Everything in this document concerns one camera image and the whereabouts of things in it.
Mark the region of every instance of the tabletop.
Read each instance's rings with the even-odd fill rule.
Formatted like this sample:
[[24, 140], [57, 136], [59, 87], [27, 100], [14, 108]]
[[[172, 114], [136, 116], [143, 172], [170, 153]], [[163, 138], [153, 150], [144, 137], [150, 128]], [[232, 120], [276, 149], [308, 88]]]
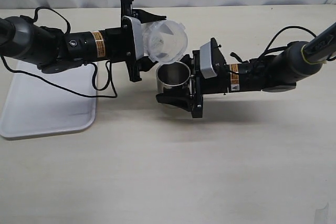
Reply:
[[[119, 9], [59, 11], [72, 31], [120, 26]], [[285, 26], [319, 33], [336, 21], [333, 5], [149, 11], [184, 24], [186, 53], [215, 37], [224, 55], [234, 51], [244, 60], [257, 57]], [[0, 10], [0, 17], [33, 13]], [[65, 27], [46, 11], [38, 24]], [[310, 39], [291, 30], [275, 46]], [[205, 96], [204, 117], [192, 119], [157, 104], [155, 69], [131, 83], [125, 64], [117, 63], [119, 98], [99, 99], [87, 130], [0, 138], [0, 223], [307, 224], [327, 203], [335, 223], [335, 70], [328, 63], [289, 92]], [[0, 108], [12, 76], [0, 65]], [[101, 83], [105, 77], [101, 65]]]

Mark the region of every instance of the white plastic tray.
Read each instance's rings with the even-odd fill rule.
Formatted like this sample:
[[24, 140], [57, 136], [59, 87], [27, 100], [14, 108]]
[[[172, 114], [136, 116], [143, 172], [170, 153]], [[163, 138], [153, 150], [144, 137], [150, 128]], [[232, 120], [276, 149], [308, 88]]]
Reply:
[[[36, 66], [19, 62], [17, 69], [87, 95], [97, 94], [92, 87], [93, 67], [71, 69], [58, 74], [42, 74]], [[83, 98], [52, 87], [41, 80], [14, 74], [0, 118], [0, 135], [25, 138], [73, 133], [88, 128], [95, 120], [96, 99]]]

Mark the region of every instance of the clear plastic cup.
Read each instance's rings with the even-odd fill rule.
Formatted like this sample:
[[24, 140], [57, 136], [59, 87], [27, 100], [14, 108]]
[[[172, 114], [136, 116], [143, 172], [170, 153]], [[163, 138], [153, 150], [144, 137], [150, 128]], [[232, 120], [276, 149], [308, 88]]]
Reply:
[[144, 51], [153, 62], [172, 64], [183, 58], [188, 46], [185, 27], [172, 20], [143, 26]]

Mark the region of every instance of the screw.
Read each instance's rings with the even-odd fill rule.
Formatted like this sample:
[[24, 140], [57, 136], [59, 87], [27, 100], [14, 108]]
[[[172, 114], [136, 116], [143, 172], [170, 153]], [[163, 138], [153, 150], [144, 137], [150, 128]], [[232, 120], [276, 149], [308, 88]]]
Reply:
[[70, 46], [75, 47], [75, 46], [77, 46], [77, 41], [75, 41], [75, 40], [73, 39], [73, 40], [71, 40], [71, 41], [69, 42], [69, 44], [70, 44]]

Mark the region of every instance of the warning label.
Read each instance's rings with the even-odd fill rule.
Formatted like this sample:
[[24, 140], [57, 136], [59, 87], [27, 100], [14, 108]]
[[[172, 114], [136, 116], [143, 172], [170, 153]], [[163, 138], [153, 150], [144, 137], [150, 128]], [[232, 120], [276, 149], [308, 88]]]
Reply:
[[102, 34], [99, 31], [92, 31], [91, 33], [94, 37], [94, 40], [96, 41], [97, 57], [98, 58], [105, 57], [106, 48], [105, 48], [105, 42], [104, 42]]
[[[238, 73], [238, 64], [231, 64], [230, 65], [230, 70], [232, 72]], [[234, 91], [239, 91], [240, 87], [239, 87], [239, 75], [231, 73], [230, 74], [230, 83], [231, 83], [231, 92]]]

